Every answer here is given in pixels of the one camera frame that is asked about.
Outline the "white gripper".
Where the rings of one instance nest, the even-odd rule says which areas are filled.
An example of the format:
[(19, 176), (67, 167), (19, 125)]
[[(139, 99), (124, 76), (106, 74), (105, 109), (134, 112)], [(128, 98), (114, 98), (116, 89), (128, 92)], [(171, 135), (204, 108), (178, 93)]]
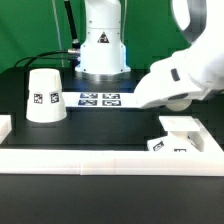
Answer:
[(184, 68), (187, 51), (157, 61), (137, 84), (134, 96), (139, 108), (166, 106), (174, 100), (204, 100), (211, 92), (189, 76)]

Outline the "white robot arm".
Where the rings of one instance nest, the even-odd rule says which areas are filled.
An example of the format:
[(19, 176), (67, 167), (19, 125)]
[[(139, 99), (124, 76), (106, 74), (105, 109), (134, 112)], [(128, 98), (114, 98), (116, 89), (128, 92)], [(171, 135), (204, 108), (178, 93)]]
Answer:
[[(97, 81), (122, 77), (130, 68), (120, 40), (120, 1), (84, 2), (86, 39), (76, 72)], [(151, 65), (134, 90), (139, 108), (178, 111), (224, 91), (224, 0), (171, 0), (171, 9), (190, 47)]]

